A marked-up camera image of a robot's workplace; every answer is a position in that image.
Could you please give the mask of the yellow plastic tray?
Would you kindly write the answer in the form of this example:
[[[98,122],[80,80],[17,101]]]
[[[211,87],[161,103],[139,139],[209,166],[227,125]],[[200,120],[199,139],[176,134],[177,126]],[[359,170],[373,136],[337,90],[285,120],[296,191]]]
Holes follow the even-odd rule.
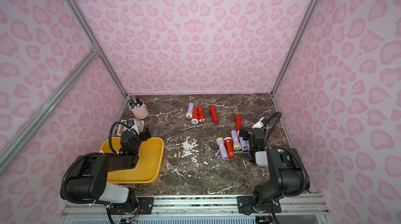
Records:
[[[112,153],[110,147],[113,147],[116,152],[121,152],[120,140],[121,137],[113,137],[111,145],[109,141],[105,141],[100,152],[105,154]],[[142,142],[137,155],[128,155],[136,162],[136,166],[132,169],[109,172],[108,182],[113,184],[153,183],[158,179],[163,155],[163,140],[157,137],[149,138],[147,141]]]

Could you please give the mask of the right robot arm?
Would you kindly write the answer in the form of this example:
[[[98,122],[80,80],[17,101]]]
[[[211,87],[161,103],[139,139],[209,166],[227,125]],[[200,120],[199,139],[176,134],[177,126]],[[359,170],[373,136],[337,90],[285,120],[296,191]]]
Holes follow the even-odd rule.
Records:
[[[299,196],[310,188],[307,170],[295,148],[265,148],[265,131],[241,128],[239,136],[249,142],[249,157],[256,162],[256,153],[266,155],[269,179],[257,185],[251,196],[238,196],[237,206],[241,214],[280,213],[279,200]]]

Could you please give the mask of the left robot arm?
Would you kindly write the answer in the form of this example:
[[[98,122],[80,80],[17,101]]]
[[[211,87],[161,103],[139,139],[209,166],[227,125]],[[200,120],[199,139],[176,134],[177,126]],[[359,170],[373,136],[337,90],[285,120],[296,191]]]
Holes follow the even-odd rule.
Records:
[[[137,214],[140,204],[135,192],[111,184],[108,173],[134,169],[139,161],[142,142],[151,138],[149,128],[136,134],[133,130],[121,135],[119,153],[89,153],[79,156],[62,179],[61,198],[74,204],[100,204],[111,214]]]

